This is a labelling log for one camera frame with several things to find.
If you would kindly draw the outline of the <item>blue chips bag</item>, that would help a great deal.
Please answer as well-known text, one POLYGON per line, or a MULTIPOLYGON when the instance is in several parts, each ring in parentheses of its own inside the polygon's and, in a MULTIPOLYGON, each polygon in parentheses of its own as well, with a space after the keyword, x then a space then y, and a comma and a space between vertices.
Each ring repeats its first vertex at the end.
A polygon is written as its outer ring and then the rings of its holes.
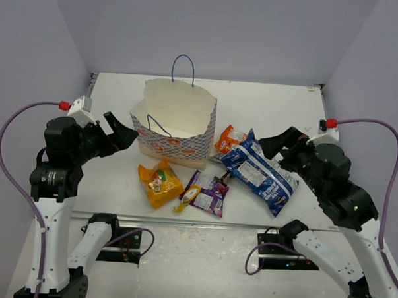
POLYGON ((299 186, 299 180, 283 170, 276 159, 269 160, 263 155, 253 129, 243 142, 221 157, 221 162, 253 194, 265 201, 274 217, 279 215, 299 186))

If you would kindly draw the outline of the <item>orange fruit candy bag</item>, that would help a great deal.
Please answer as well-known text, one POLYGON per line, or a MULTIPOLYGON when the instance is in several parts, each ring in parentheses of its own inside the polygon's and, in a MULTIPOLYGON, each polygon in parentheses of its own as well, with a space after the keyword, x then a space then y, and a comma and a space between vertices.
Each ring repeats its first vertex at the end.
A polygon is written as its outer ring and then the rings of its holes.
POLYGON ((239 145, 246 138, 246 133, 238 131, 232 125, 229 125, 220 135, 219 140, 215 144, 215 148, 222 154, 227 154, 235 145, 239 145))

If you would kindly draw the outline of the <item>blue checkered paper bag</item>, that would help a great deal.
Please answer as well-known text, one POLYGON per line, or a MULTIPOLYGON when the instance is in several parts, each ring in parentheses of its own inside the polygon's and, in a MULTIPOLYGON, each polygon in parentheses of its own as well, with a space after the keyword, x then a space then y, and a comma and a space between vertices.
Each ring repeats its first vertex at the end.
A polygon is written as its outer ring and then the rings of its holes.
POLYGON ((177 56, 170 78, 145 81, 144 98, 131 110, 140 151, 169 162, 204 169, 212 147, 217 99, 195 84, 195 65, 186 54, 177 56), (191 64, 191 82, 174 77, 178 59, 191 64))

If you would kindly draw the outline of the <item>yellow orange snack bag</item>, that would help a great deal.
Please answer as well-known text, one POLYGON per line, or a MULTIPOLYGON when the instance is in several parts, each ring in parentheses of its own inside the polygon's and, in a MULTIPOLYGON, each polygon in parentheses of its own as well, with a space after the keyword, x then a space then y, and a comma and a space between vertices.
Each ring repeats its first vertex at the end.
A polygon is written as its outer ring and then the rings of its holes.
POLYGON ((138 175, 149 203, 154 209, 164 206, 185 191, 180 179, 166 160, 160 161, 152 169, 139 165, 138 175))

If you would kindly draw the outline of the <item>grey snack wrapper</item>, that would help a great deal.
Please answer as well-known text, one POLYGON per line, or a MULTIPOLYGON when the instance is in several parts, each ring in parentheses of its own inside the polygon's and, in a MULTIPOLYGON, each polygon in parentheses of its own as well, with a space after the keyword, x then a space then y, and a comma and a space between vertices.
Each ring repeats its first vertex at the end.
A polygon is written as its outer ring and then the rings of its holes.
POLYGON ((218 152, 212 156, 209 156, 209 161, 211 162, 216 162, 216 163, 222 163, 221 158, 224 156, 224 154, 218 152))

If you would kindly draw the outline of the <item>purple snack packet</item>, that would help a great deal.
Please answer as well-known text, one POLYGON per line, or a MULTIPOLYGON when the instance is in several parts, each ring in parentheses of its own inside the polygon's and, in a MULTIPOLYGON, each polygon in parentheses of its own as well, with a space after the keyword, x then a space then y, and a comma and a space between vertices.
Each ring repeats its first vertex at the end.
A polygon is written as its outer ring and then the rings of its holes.
POLYGON ((201 187, 201 191, 189 205, 221 218, 224 210, 224 199, 228 194, 229 187, 225 187, 223 184, 215 181, 214 177, 210 177, 197 170, 187 183, 185 191, 180 195, 180 200, 191 185, 201 187))

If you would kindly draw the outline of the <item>small yellow snack packet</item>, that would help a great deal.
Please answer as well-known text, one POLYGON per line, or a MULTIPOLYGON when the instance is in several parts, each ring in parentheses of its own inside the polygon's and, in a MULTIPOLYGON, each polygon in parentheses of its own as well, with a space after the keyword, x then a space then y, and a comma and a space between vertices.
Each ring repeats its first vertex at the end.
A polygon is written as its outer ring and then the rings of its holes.
POLYGON ((180 204, 178 206, 175 206, 173 208, 173 211, 175 213, 182 212, 193 200, 195 200, 200 191, 201 187, 197 185, 191 185, 190 188, 188 188, 188 190, 186 190, 185 194, 182 196, 180 204))

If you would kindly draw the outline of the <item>brown chocolate bar wrapper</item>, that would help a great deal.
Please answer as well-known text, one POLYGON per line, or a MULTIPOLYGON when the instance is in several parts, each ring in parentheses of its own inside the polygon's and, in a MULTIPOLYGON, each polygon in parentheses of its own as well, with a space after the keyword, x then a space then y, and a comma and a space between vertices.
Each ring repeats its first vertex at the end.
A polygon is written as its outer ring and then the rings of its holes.
POLYGON ((229 181, 234 178, 230 171, 226 170, 224 173, 220 175, 214 176, 215 181, 223 184, 225 187, 228 185, 229 181))

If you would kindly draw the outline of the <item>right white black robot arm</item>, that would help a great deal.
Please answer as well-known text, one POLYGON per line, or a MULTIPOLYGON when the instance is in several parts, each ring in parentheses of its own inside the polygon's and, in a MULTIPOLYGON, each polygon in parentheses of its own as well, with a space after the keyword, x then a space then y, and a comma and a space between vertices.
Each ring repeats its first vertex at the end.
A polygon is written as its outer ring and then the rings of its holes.
POLYGON ((351 161, 335 137, 307 137, 295 127, 259 139, 267 159, 281 154, 280 166, 298 174, 316 196, 323 213, 354 251, 358 265, 345 261, 308 227, 293 220, 280 229, 277 244, 310 259, 343 290, 347 298, 398 298, 398 267, 379 230, 379 215, 370 194, 350 180, 351 161))

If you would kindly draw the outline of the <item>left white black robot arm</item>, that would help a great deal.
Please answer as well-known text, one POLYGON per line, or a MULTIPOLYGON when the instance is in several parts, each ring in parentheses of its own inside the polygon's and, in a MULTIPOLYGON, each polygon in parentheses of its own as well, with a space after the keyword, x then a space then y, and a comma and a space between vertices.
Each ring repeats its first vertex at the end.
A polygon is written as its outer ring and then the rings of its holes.
POLYGON ((37 209, 32 269, 14 298, 86 298, 88 273, 105 245, 121 238, 115 214, 94 214, 83 239, 68 253, 69 226, 82 166, 128 149, 137 131, 122 125, 111 112, 104 118, 112 128, 105 134, 99 122, 80 126, 71 116, 50 120, 45 148, 38 152, 30 175, 30 197, 37 209))

